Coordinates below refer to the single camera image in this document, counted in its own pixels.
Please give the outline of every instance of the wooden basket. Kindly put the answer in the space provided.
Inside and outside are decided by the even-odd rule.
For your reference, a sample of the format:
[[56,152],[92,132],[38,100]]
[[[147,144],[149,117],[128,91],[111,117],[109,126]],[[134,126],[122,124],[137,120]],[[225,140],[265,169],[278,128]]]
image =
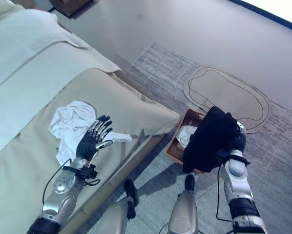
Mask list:
[[[178,135],[180,128],[184,125],[191,125],[194,127],[198,127],[200,122],[203,120],[205,117],[204,114],[197,112],[193,109],[187,109],[185,112],[182,121],[180,122],[172,140],[169,143],[169,146],[166,151],[166,155],[171,158],[173,161],[183,165],[183,153],[184,153],[184,148],[182,145],[179,143],[177,140],[176,136]],[[196,173],[202,173],[201,171],[195,169],[194,170]]]

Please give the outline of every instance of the beige rug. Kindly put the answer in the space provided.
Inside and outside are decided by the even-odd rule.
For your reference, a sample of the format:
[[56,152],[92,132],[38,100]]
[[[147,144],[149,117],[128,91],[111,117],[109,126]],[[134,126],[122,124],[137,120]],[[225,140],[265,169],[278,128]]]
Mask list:
[[183,86],[186,97],[208,111],[218,106],[241,122],[247,133],[259,131],[271,114],[267,96],[239,78],[212,66],[201,66]]

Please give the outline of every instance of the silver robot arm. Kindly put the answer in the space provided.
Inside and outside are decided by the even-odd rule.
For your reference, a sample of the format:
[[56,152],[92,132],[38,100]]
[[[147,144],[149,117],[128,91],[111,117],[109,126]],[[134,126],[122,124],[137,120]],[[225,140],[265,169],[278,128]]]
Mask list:
[[78,144],[76,158],[70,166],[64,166],[57,176],[51,195],[43,204],[41,213],[31,225],[27,234],[57,234],[73,213],[77,198],[85,186],[85,178],[95,178],[95,166],[90,165],[93,156],[102,148],[111,145],[103,141],[112,131],[107,128],[112,122],[101,116],[89,127]]
[[[246,130],[239,122],[237,125],[246,143]],[[236,148],[239,149],[233,149],[229,152],[230,159],[226,161],[221,170],[224,192],[232,218],[233,233],[268,234],[247,182],[246,165],[248,162],[243,157],[243,148],[240,145],[242,144],[237,141]]]

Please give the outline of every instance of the white towel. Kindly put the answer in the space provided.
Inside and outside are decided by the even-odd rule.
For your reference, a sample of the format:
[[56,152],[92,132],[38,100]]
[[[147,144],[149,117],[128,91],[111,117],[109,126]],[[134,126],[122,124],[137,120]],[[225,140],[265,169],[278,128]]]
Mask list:
[[[63,165],[68,159],[76,158],[77,146],[96,119],[95,110],[82,101],[73,101],[67,106],[57,108],[48,130],[61,139],[56,158]],[[132,141],[130,134],[110,132],[104,140]]]

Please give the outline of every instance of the black cable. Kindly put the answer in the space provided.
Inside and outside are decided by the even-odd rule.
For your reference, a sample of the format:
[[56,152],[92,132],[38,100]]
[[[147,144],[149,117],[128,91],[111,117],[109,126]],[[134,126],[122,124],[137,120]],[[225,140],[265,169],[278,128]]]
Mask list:
[[203,232],[202,232],[202,231],[200,231],[200,230],[198,230],[198,232],[199,232],[199,233],[201,233],[201,234],[205,234],[205,233],[203,233]]
[[100,179],[96,179],[96,180],[93,180],[91,182],[87,182],[84,178],[84,183],[85,183],[85,185],[88,185],[88,186],[95,186],[95,185],[98,185],[100,182],[101,182]]
[[45,188],[44,188],[44,191],[43,191],[43,196],[42,196],[42,203],[43,203],[43,205],[44,205],[44,197],[45,197],[45,192],[46,192],[46,189],[47,189],[47,186],[49,185],[49,183],[50,183],[50,181],[54,178],[54,176],[58,173],[58,171],[60,171],[61,170],[61,168],[63,168],[64,167],[64,165],[68,162],[68,161],[70,161],[70,163],[72,162],[71,161],[71,159],[68,159],[66,162],[64,162],[64,164],[62,165],[62,166],[60,166],[60,168],[52,175],[52,177],[49,179],[49,181],[47,182],[47,184],[45,185]]
[[161,233],[161,231],[165,228],[165,226],[166,225],[168,225],[169,223],[166,223],[164,226],[162,226],[162,228],[160,229],[160,231],[159,231],[159,233],[158,234],[160,234]]
[[219,175],[220,175],[220,169],[221,169],[221,166],[219,166],[219,170],[218,170],[218,204],[217,204],[217,207],[216,207],[216,218],[218,220],[221,220],[221,221],[226,221],[226,222],[232,222],[232,220],[228,220],[228,219],[222,219],[222,218],[219,218],[218,217],[218,213],[219,213],[219,200],[220,200],[220,183],[219,183]]

